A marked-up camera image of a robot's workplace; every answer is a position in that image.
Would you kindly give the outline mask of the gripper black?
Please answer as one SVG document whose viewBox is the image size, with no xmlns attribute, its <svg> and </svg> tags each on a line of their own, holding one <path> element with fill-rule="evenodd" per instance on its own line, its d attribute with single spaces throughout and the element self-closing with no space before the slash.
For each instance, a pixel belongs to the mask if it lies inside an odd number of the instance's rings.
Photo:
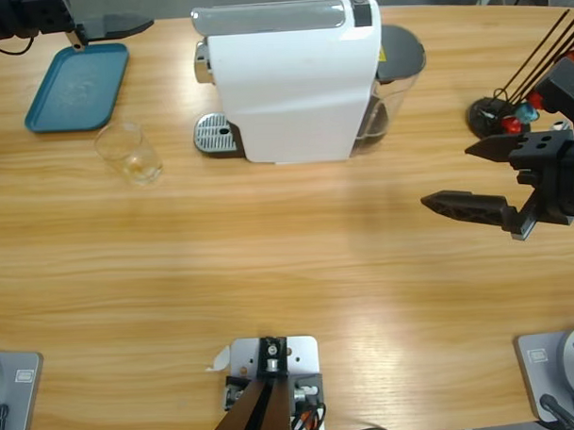
<svg viewBox="0 0 574 430">
<path fill-rule="evenodd" d="M 154 20 L 138 14 L 113 14 L 76 23 L 68 0 L 0 0 L 0 41 L 11 38 L 28 40 L 27 47 L 0 53 L 21 56 L 40 35 L 65 33 L 72 48 L 84 50 L 87 41 L 120 40 L 146 31 Z"/>
<path fill-rule="evenodd" d="M 434 213 L 458 222 L 497 225 L 515 240 L 525 240 L 537 223 L 570 225 L 574 221 L 574 132 L 542 131 L 491 135 L 470 145 L 465 153 L 495 162 L 508 162 L 518 171 L 517 182 L 533 187 L 518 212 L 504 196 L 470 191 L 439 190 L 420 202 Z"/>
</svg>

